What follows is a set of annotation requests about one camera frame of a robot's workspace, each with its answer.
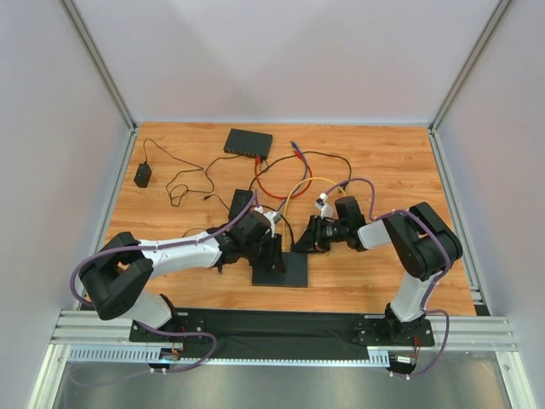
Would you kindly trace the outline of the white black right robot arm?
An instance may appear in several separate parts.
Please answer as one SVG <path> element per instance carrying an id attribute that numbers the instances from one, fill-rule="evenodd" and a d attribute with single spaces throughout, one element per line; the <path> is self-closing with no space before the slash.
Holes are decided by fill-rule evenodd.
<path id="1" fill-rule="evenodd" d="M 427 300 L 439 280 L 462 258 L 462 244 L 427 202 L 394 210 L 373 222 L 364 219 L 353 196 L 335 201 L 337 217 L 311 216 L 292 250 L 325 253 L 333 243 L 355 251 L 392 245 L 404 268 L 395 298 L 387 305 L 385 321 L 392 327 L 416 325 L 425 317 Z"/>

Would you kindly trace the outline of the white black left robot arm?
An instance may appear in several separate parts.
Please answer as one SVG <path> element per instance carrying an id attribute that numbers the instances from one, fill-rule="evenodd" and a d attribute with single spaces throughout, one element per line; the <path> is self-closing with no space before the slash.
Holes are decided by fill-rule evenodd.
<path id="1" fill-rule="evenodd" d="M 165 296 L 146 291 L 150 279 L 191 268 L 222 269 L 245 259 L 253 268 L 284 272 L 277 211 L 258 206 L 221 228 L 184 239 L 138 240 L 117 234 L 77 269 L 101 320 L 127 318 L 148 330 L 178 332 L 181 318 Z"/>

